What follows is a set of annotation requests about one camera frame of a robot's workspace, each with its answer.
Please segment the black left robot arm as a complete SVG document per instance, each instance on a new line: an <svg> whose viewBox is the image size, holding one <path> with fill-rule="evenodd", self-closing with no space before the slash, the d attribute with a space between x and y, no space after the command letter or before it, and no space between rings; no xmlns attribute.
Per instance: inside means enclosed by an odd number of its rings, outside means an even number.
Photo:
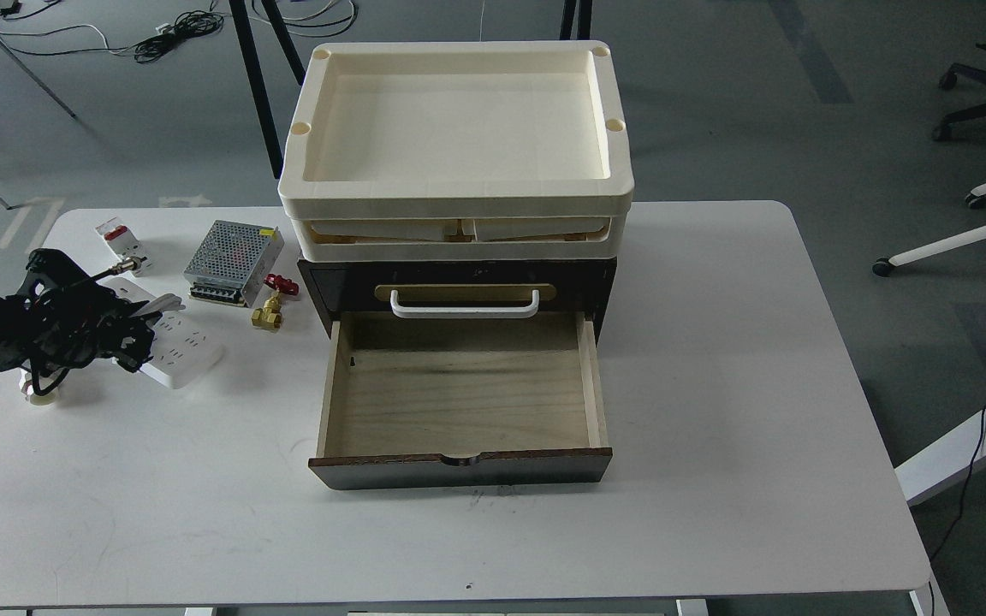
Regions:
<svg viewBox="0 0 986 616"><path fill-rule="evenodd" d="M133 302L99 283L133 267L122 260L90 275L65 252L32 250L22 285L0 297L0 373L24 368L38 395L99 358L137 373L152 358L154 324L184 304L171 293Z"/></svg>

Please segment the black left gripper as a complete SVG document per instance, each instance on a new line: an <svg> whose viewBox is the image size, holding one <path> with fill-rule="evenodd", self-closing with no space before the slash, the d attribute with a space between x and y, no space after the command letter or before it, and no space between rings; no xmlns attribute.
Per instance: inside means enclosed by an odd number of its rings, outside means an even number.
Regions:
<svg viewBox="0 0 986 616"><path fill-rule="evenodd" d="M130 303L104 278L134 270L139 258L122 260L95 275L57 249L30 253L27 276L15 294L17 305L5 321L0 368L25 366L42 376L62 368L83 368L112 358L129 373L151 358L157 313L184 311L180 296L165 293L147 303Z"/></svg>

